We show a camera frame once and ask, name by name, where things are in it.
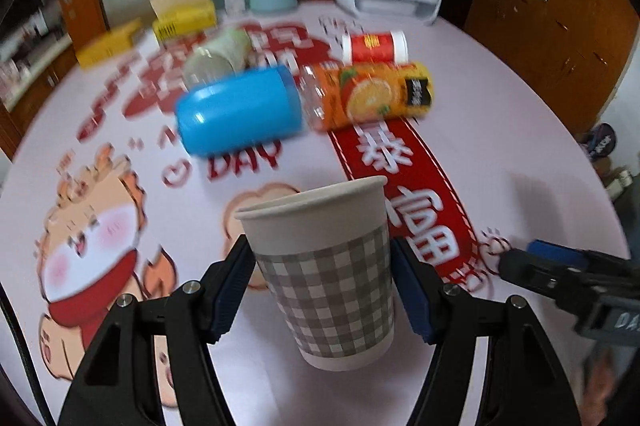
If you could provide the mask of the brown wooden cabinet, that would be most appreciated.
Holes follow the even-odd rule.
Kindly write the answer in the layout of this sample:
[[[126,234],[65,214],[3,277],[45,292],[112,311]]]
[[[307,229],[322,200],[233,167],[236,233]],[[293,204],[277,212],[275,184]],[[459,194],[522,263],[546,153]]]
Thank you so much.
[[[473,0],[464,25],[573,134],[596,123],[638,29],[630,0]]]

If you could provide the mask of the yellow tissue box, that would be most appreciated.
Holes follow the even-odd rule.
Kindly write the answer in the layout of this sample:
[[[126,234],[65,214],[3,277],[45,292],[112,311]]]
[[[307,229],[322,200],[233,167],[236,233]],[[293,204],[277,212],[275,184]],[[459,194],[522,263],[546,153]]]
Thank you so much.
[[[155,20],[153,33],[160,43],[216,27],[213,0],[149,0]]]

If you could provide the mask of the clear glass jar lying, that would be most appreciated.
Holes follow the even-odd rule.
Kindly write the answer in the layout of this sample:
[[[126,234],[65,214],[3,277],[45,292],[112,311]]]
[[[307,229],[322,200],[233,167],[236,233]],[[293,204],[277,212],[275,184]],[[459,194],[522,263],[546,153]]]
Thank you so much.
[[[182,67],[184,85],[194,90],[246,69],[252,42],[243,29],[224,29],[214,38],[195,47]]]

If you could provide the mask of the grey checked paper cup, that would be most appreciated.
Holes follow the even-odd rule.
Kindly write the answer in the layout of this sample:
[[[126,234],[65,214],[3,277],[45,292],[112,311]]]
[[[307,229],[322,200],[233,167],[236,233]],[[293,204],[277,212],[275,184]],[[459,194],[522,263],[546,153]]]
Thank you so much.
[[[358,370],[392,345],[385,185],[360,178],[236,212],[300,354],[320,370]]]

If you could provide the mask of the red white can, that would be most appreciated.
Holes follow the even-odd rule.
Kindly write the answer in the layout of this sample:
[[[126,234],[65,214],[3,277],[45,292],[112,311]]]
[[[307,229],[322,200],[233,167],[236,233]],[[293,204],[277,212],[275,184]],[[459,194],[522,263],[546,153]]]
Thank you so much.
[[[407,38],[402,31],[342,37],[344,64],[408,64]]]

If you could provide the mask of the orange juice bottle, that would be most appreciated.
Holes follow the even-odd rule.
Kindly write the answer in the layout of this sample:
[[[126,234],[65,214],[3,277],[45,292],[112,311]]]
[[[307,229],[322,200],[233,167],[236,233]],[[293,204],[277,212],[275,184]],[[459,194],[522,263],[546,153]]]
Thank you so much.
[[[300,72],[298,91],[307,122],[316,131],[422,117],[434,100],[431,74],[420,62],[316,64]]]

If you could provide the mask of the flat yellow box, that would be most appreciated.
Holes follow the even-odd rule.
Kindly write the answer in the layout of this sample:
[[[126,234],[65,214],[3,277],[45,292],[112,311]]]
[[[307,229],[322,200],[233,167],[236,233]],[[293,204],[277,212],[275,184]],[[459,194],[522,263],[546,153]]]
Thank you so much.
[[[76,54],[77,62],[81,68],[88,69],[102,61],[119,56],[137,45],[142,31],[141,18],[107,31],[79,50]]]

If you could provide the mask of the blue plastic cup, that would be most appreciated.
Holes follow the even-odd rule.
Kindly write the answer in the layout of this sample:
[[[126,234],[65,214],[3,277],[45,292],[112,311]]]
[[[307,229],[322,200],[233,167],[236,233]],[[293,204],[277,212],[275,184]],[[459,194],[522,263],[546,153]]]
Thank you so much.
[[[254,69],[201,85],[175,105],[186,152],[217,157],[299,133],[302,104],[285,66]]]

